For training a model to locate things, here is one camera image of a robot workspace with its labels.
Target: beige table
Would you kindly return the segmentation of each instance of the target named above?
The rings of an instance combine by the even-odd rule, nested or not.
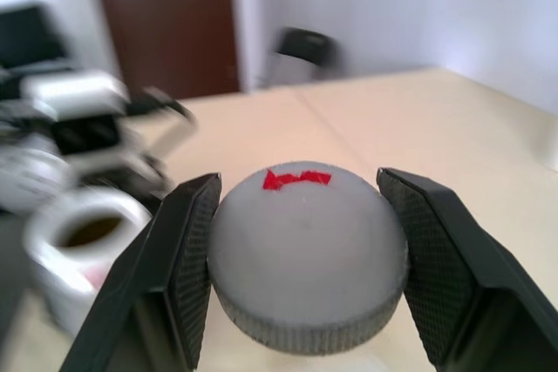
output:
[[[533,149],[553,120],[547,114],[447,71],[199,99],[187,106],[200,130],[167,159],[175,181],[218,171],[226,193],[255,170],[294,159],[343,166],[371,183],[379,166],[421,173],[453,187],[558,306],[552,263],[558,174],[539,164]],[[150,121],[138,129],[150,140],[169,124]],[[70,344],[45,321],[33,298],[14,336],[7,370],[58,370]],[[371,342],[346,354],[308,359],[252,342],[212,295],[200,372],[312,370],[433,367],[405,301]]]

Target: electronics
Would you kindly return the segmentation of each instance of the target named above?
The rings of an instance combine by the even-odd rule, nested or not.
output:
[[[70,166],[56,153],[7,145],[0,149],[0,207],[27,214],[77,186]]]
[[[147,207],[158,205],[161,194],[167,191],[160,168],[160,159],[165,156],[147,152],[121,120],[167,109],[185,118],[191,131],[194,117],[179,103],[160,91],[130,98],[118,79],[94,70],[29,76],[21,81],[20,93],[18,99],[0,101],[0,160],[2,148],[10,146],[13,151],[29,135],[40,135],[52,142],[51,153],[64,160],[67,172],[78,184],[115,187]],[[187,137],[183,134],[162,139],[172,140],[166,150]],[[10,197],[3,199],[7,193],[0,190],[0,202],[4,209],[16,211],[10,207]],[[28,211],[45,201],[38,201]]]
[[[457,195],[392,169],[380,169],[377,183],[405,230],[405,298],[436,369],[558,370],[558,314]],[[163,200],[113,265],[62,371],[196,368],[210,291],[208,230],[220,191],[219,176],[209,174]]]
[[[62,330],[77,335],[111,265],[151,216],[106,186],[64,192],[32,214],[23,243],[34,287]]]

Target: gray cap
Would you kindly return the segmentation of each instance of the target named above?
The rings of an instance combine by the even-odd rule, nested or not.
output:
[[[390,320],[407,245],[390,204],[365,180],[292,162],[253,174],[222,201],[208,265],[244,333],[284,352],[326,355],[366,342]]]

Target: white robot part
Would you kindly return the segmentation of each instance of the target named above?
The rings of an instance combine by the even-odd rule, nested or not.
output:
[[[22,99],[53,121],[123,114],[125,85],[104,71],[67,71],[31,76],[22,82]]]
[[[46,139],[0,149],[0,207],[7,211],[32,213],[76,183],[73,170]]]
[[[122,134],[120,144],[105,150],[66,156],[65,161],[81,177],[119,167],[129,167],[140,176],[156,181],[159,174],[142,158],[145,150],[141,136],[125,127],[120,127],[120,132]]]

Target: textured grip pad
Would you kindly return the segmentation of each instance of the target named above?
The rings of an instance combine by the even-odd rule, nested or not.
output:
[[[378,185],[409,244],[405,298],[412,318],[428,359],[442,365],[473,300],[474,278],[423,195],[387,174]]]
[[[207,250],[208,233],[219,205],[221,182],[209,184],[194,202],[187,231],[170,281],[169,295],[178,323],[188,367],[196,369],[208,311],[211,281]]]
[[[229,318],[270,348],[327,355],[364,343],[403,293],[407,245],[389,203],[339,167],[261,170],[223,200],[208,264]]]

